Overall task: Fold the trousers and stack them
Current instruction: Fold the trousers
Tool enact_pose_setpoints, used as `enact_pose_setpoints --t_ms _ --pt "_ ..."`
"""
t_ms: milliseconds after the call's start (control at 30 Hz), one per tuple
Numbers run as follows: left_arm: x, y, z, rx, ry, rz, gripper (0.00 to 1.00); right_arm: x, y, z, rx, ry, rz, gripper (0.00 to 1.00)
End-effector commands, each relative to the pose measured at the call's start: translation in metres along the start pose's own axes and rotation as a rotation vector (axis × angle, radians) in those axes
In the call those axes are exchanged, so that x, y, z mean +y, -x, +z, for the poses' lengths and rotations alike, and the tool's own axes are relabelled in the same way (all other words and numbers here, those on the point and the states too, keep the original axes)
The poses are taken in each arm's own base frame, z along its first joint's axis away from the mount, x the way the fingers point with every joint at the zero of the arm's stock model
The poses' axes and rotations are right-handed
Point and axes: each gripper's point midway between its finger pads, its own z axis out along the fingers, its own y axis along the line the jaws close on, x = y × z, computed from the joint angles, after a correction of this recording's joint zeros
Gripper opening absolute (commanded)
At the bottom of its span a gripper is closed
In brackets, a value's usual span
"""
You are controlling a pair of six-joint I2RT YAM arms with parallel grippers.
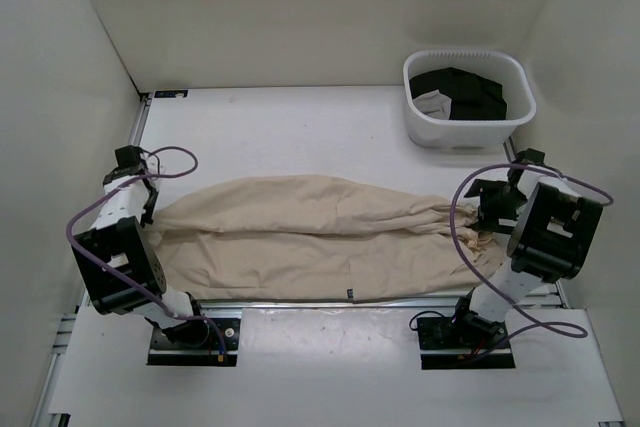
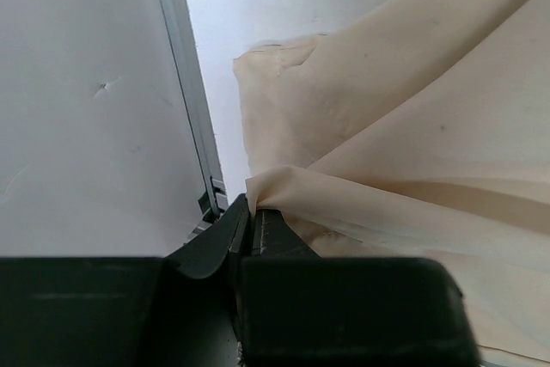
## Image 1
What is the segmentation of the beige trousers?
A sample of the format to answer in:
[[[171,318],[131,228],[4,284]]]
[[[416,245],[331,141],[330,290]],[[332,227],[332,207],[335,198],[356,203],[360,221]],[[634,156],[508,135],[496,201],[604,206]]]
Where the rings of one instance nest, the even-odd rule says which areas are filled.
[[[475,210],[342,178],[246,178],[155,214],[168,284],[200,300],[368,302],[459,290],[504,253]]]

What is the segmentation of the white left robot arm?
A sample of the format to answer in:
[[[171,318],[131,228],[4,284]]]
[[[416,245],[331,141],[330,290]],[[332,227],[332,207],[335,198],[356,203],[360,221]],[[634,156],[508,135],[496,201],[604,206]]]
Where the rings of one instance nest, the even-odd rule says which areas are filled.
[[[199,347],[210,324],[186,292],[171,288],[143,228],[153,222],[159,196],[160,161],[139,146],[115,151],[116,167],[105,175],[106,200],[91,227],[67,232],[81,277],[101,315],[138,315],[172,343]]]

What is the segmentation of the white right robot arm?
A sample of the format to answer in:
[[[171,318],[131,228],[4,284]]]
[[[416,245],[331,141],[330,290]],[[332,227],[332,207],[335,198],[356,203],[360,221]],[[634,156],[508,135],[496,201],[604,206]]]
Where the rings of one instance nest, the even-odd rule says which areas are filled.
[[[519,152],[504,180],[465,180],[454,198],[477,198],[481,233],[508,237],[506,262],[456,305],[447,333],[460,346],[496,343],[506,314],[531,291],[582,269],[604,205],[570,187],[545,153]]]

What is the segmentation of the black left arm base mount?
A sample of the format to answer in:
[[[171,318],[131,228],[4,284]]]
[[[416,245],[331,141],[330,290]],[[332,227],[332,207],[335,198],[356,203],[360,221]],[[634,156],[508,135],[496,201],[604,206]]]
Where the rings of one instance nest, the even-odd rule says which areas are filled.
[[[218,330],[203,326],[161,330],[153,327],[147,354],[149,366],[236,367],[241,337],[241,318],[214,317]]]

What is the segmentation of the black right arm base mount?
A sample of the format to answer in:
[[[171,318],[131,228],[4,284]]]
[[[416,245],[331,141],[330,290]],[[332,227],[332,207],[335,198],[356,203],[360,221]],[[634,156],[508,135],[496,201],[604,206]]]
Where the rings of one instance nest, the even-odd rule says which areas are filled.
[[[408,323],[418,336],[422,370],[506,370],[516,367],[504,323],[486,323],[471,314],[425,310]]]

